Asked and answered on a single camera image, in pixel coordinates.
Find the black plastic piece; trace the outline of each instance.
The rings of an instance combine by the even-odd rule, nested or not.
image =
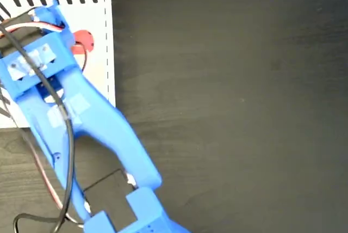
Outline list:
[[[32,18],[28,14],[22,14],[16,18],[11,19],[9,22],[4,22],[5,27],[14,25],[17,23],[32,22]],[[31,44],[33,41],[42,37],[41,29],[35,27],[22,27],[12,32],[13,36],[21,43],[22,46]],[[0,38],[0,53],[2,57],[17,51],[12,43],[6,38]]]
[[[136,216],[126,200],[126,195],[133,191],[127,183],[125,174],[118,169],[101,178],[84,191],[94,214],[104,210],[117,232],[136,221]]]

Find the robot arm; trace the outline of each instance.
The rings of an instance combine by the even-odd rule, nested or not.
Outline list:
[[[62,100],[71,119],[74,136],[81,134],[98,140],[114,152],[127,173],[134,177],[136,190],[126,196],[137,220],[121,233],[188,233],[171,221],[154,190],[161,177],[131,126],[82,75],[71,53],[74,35],[57,4],[34,10],[36,20],[57,28],[30,34],[23,32],[24,48],[55,90],[63,89]],[[64,119],[58,106],[47,103],[47,90],[20,53],[0,35],[0,79],[19,105],[61,185],[66,187],[69,146]],[[84,222],[85,233],[115,233],[105,212],[92,215],[84,206],[83,192],[74,177],[72,203]]]

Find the blue plastic frame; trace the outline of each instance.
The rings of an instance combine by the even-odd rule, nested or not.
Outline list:
[[[49,8],[36,8],[43,21],[64,25],[61,33],[47,32],[45,36],[27,45],[27,52],[48,44],[55,60],[43,70],[46,78],[54,79],[64,89],[62,97],[72,119],[74,135],[88,134],[115,153],[125,170],[131,174],[137,189],[127,195],[137,221],[122,229],[121,233],[188,233],[171,221],[157,199],[154,190],[161,185],[161,176],[152,163],[135,132],[122,113],[114,108],[82,75],[70,47],[73,34],[62,16],[57,3]],[[61,185],[66,186],[69,158],[68,137],[57,106],[46,103],[39,78],[25,76],[14,81],[8,67],[20,57],[14,52],[0,59],[0,77],[11,98],[23,111],[32,133],[54,169]],[[116,232],[105,212],[91,216],[84,206],[83,192],[74,177],[72,203],[84,221],[85,233]]]

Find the white wire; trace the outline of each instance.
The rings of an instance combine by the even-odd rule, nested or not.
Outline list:
[[[46,30],[50,30],[50,31],[53,31],[53,32],[58,32],[58,33],[60,33],[63,30],[63,28],[60,28],[58,26],[49,24],[47,22],[23,22],[23,23],[17,23],[17,24],[13,24],[13,25],[7,26],[6,30],[8,32],[13,32],[14,30],[17,30],[17,29],[22,28],[22,27],[35,27],[35,28],[46,29]]]

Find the black cable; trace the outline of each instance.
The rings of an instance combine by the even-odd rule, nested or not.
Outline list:
[[[69,139],[69,163],[68,163],[68,172],[67,172],[68,174],[67,174],[65,194],[64,194],[64,200],[63,200],[63,208],[61,209],[59,213],[59,217],[56,219],[56,225],[51,230],[51,233],[57,233],[65,221],[65,215],[67,213],[67,210],[69,209],[69,204],[71,199],[72,180],[74,176],[74,153],[75,153],[72,122],[71,122],[71,119],[69,118],[69,113],[63,101],[57,94],[56,90],[54,90],[54,88],[51,86],[49,81],[46,79],[46,76],[36,66],[36,64],[30,58],[28,53],[21,46],[19,41],[11,33],[9,33],[2,24],[0,24],[0,31],[4,34],[6,38],[8,38],[8,40],[12,43],[12,45],[19,51],[19,53],[23,56],[23,58],[26,60],[29,66],[33,69],[34,73],[38,76],[43,86],[47,89],[48,93],[53,97],[53,100],[57,104],[66,125],[68,139]],[[20,214],[19,216],[15,218],[14,224],[18,223],[18,220],[22,217],[38,221],[38,216],[31,217],[31,216],[28,216],[27,214]],[[52,218],[40,217],[40,219],[41,219],[40,221],[46,221],[48,223],[52,222]]]
[[[85,59],[83,61],[83,65],[81,67],[82,72],[84,72],[84,70],[86,69],[87,59],[88,59],[87,48],[86,48],[86,46],[82,42],[77,41],[76,44],[77,45],[81,45],[81,47],[83,49],[83,52],[84,52],[84,55],[85,55]]]
[[[10,118],[10,119],[13,121],[13,123],[15,124],[16,129],[18,130],[19,134],[21,135],[23,141],[24,141],[25,143],[27,143],[27,145],[30,147],[30,153],[32,154],[32,157],[33,157],[33,159],[34,159],[35,166],[36,166],[36,168],[38,169],[38,171],[40,171],[39,164],[38,164],[38,162],[36,161],[36,158],[35,158],[34,144],[33,144],[32,141],[29,139],[29,137],[28,137],[28,135],[26,134],[25,130],[24,130],[23,128],[20,128],[20,127],[19,127],[19,125],[17,124],[17,121],[15,120],[15,118],[13,117],[13,115],[11,114],[11,112],[10,112],[10,110],[9,110],[9,108],[8,108],[8,106],[7,106],[7,104],[6,104],[6,102],[5,102],[4,99],[5,99],[5,97],[4,97],[4,95],[3,95],[3,93],[2,93],[2,90],[1,90],[1,88],[0,88],[0,100],[2,101],[2,104],[4,105],[5,112],[8,114],[9,118]],[[42,174],[42,172],[39,172],[39,173],[40,173],[42,179],[45,180],[45,179],[44,179],[44,176],[43,176],[43,174]],[[27,216],[22,217],[22,216],[19,216],[19,215],[18,215],[18,216],[14,219],[14,231],[15,231],[15,233],[18,233],[18,221],[19,221],[20,218],[35,217],[35,216],[30,215],[30,214],[25,214],[25,215],[27,215]],[[79,223],[77,223],[77,222],[75,222],[75,221],[72,221],[72,220],[70,219],[70,217],[68,217],[68,216],[65,216],[65,219],[68,220],[69,222],[73,223],[73,224],[78,225],[79,227],[83,226],[83,224],[79,224]]]

